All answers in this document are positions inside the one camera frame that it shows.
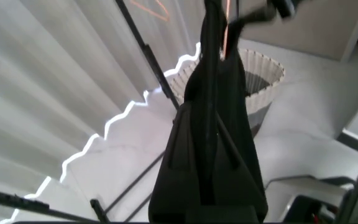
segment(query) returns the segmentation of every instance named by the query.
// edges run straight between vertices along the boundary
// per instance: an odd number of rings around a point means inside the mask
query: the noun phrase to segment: basket
[[[259,52],[239,49],[239,53],[246,71],[246,88],[250,93],[246,97],[246,112],[250,127],[256,128],[257,132],[270,104],[279,93],[285,70],[280,63]],[[181,70],[170,82],[170,87],[179,104],[183,103],[187,81],[198,62],[196,60]]]

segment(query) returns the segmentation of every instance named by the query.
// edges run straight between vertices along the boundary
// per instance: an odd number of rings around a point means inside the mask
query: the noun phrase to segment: floor
[[[314,57],[243,40],[283,64],[287,76],[255,138],[264,182],[297,174],[316,177],[358,174],[358,152],[334,138],[358,109],[358,46],[349,63]],[[108,140],[94,142],[87,155],[69,165],[79,194],[106,208],[163,150],[175,109],[161,90],[110,126]],[[124,221],[152,192],[155,166],[109,213]],[[147,205],[132,222],[147,222]]]

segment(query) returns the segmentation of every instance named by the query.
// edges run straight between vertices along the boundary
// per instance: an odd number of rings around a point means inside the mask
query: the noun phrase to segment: white curtain
[[[195,52],[204,6],[160,2],[166,21],[125,1],[165,71]],[[157,1],[136,3],[164,14]],[[157,87],[114,0],[0,0],[0,191],[24,196],[47,176],[58,182],[63,161]],[[0,220],[11,215],[0,208]]]

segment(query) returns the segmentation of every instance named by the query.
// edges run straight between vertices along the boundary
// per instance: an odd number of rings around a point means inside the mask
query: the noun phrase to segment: white laundry basket
[[[266,112],[278,95],[285,70],[282,65],[270,57],[249,49],[239,49],[246,71],[246,88],[250,96],[246,97],[248,120],[253,133],[259,129]],[[181,70],[170,82],[170,87],[179,104],[183,103],[185,87],[198,60]]]

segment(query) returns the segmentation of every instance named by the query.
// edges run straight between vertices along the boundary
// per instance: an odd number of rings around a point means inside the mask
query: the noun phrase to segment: orange wire
[[[150,13],[151,15],[153,15],[153,16],[155,16],[155,17],[158,17],[159,19],[162,19],[162,20],[165,21],[165,22],[168,22],[168,21],[169,21],[169,13],[168,13],[167,9],[165,8],[165,6],[164,6],[162,3],[160,3],[159,0],[155,0],[155,1],[156,1],[156,2],[160,5],[160,7],[165,11],[165,13],[166,13],[166,16],[165,16],[165,17],[164,17],[164,16],[161,16],[160,14],[158,14],[158,13],[156,13],[156,12],[153,12],[152,10],[150,10],[150,9],[148,9],[148,8],[146,8],[146,7],[144,7],[143,5],[141,5],[140,3],[138,3],[138,2],[136,2],[136,1],[134,1],[134,0],[131,0],[131,3],[134,4],[135,6],[141,8],[142,10],[144,10],[144,11]]]
[[[230,12],[230,0],[226,2],[226,20],[227,25],[226,29],[224,30],[224,40],[223,40],[223,56],[226,56],[226,45],[227,45],[227,30],[229,28],[229,12]]]

